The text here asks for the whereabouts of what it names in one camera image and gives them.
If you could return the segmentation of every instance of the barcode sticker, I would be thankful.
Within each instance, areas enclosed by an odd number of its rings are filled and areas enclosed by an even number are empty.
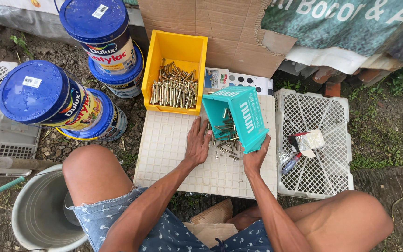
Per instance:
[[[108,10],[108,7],[101,4],[99,8],[96,9],[96,11],[92,14],[93,17],[95,18],[101,18],[102,15]]]
[[[38,88],[40,86],[41,79],[26,76],[23,81],[23,85]]]

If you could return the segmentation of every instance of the grey bucket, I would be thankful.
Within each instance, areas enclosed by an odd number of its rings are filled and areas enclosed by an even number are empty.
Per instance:
[[[22,246],[67,252],[87,241],[82,227],[65,216],[67,193],[61,164],[40,172],[26,183],[12,212],[14,234]]]

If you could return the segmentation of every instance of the blue shorts with palm print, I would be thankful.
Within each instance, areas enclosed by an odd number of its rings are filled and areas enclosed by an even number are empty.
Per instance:
[[[72,207],[83,231],[87,234],[95,252],[107,237],[107,232],[125,209],[139,197],[147,187],[133,189],[130,193],[94,204]],[[272,252],[270,241],[262,220],[223,241],[213,248],[207,248],[169,209],[149,232],[139,247],[141,252]]]

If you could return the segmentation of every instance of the knee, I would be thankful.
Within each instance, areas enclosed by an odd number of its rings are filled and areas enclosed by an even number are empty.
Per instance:
[[[73,150],[64,160],[62,166],[63,175],[66,178],[75,174],[75,172],[84,172],[85,169],[93,167],[92,164],[97,163],[98,159],[103,159],[107,155],[114,156],[114,154],[107,148],[97,144],[79,147]]]
[[[393,220],[375,197],[365,192],[351,190],[343,191],[338,195],[342,195],[348,203],[348,207],[354,209],[356,213],[360,213],[360,215],[371,219],[378,226],[381,233],[388,236],[393,232]]]

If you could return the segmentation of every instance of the dirt ground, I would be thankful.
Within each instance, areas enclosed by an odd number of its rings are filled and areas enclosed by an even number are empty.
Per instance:
[[[20,32],[3,29],[0,31],[0,56],[6,61],[21,62],[28,60],[23,49],[10,40],[10,36],[20,37]],[[132,99],[121,99],[115,96],[102,83],[98,82],[90,73],[87,66],[87,57],[83,49],[68,44],[41,39],[32,35],[25,35],[27,47],[35,59],[50,61],[75,75],[77,81],[87,88],[95,88],[106,93],[127,116],[128,130],[121,139],[114,142],[78,141],[66,138],[54,130],[42,130],[41,140],[36,152],[40,160],[62,162],[70,152],[79,146],[87,144],[101,144],[118,157],[126,173],[134,174],[137,154],[142,137],[146,110],[143,106],[143,97],[139,95]],[[278,73],[280,79],[297,81],[299,78]],[[390,97],[387,89],[370,91],[369,89],[353,89],[342,87],[342,97],[350,99],[349,132],[353,139],[353,162],[351,168],[355,176],[355,189],[368,192],[377,197],[387,212],[391,214],[391,205],[395,200],[403,197],[403,97]],[[11,181],[12,178],[0,178],[0,186]],[[384,184],[386,191],[381,191]],[[0,194],[0,245],[20,249],[10,223],[11,204],[14,203],[21,187],[13,187]],[[168,208],[176,216],[187,221],[192,216],[219,203],[225,199],[215,195],[186,196],[184,192],[177,192]],[[233,198],[234,214],[237,214],[255,203],[254,200]],[[278,197],[284,208],[300,203],[309,202],[307,199]],[[384,242],[378,244],[373,251],[403,252],[403,200],[395,210],[395,232]],[[85,243],[75,252],[92,251]]]

